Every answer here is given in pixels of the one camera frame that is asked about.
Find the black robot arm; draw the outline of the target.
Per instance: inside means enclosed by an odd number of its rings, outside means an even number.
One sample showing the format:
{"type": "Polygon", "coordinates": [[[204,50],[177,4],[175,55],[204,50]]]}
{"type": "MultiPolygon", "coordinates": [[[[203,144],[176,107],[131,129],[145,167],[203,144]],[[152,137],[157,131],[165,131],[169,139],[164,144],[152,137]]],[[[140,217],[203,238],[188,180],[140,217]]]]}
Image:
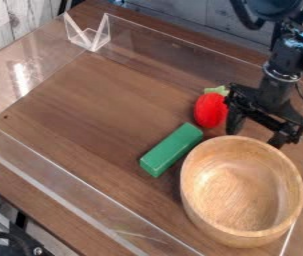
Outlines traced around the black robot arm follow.
{"type": "Polygon", "coordinates": [[[276,148],[298,143],[303,134],[303,116],[294,109],[290,93],[299,90],[303,74],[303,0],[230,0],[246,28],[258,30],[274,24],[270,59],[262,66],[256,88],[228,85],[226,133],[235,135],[246,120],[274,132],[268,144],[276,148]]]}

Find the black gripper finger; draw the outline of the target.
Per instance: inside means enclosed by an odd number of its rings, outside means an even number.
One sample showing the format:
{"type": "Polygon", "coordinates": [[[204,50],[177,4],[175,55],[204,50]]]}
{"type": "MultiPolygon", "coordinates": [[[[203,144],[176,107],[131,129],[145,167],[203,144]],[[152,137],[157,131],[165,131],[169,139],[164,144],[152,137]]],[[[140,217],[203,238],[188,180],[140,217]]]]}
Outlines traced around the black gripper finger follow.
{"type": "Polygon", "coordinates": [[[284,131],[276,131],[268,139],[267,144],[280,149],[284,144],[290,143],[290,135],[284,131]]]}
{"type": "Polygon", "coordinates": [[[243,128],[244,121],[246,115],[243,111],[235,105],[230,105],[226,119],[226,134],[236,135],[243,128]]]}

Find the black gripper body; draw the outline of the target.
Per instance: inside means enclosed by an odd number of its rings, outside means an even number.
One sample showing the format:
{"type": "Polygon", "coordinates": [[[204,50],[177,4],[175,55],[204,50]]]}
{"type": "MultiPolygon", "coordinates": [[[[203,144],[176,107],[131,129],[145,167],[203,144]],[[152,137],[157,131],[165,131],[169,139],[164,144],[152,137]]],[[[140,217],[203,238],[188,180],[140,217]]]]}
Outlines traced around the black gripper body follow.
{"type": "Polygon", "coordinates": [[[290,135],[290,143],[298,144],[303,135],[303,116],[294,109],[291,102],[286,101],[279,107],[271,109],[258,101],[260,90],[238,83],[228,84],[228,94],[224,98],[227,108],[235,105],[251,119],[272,133],[284,131],[290,135]]]}

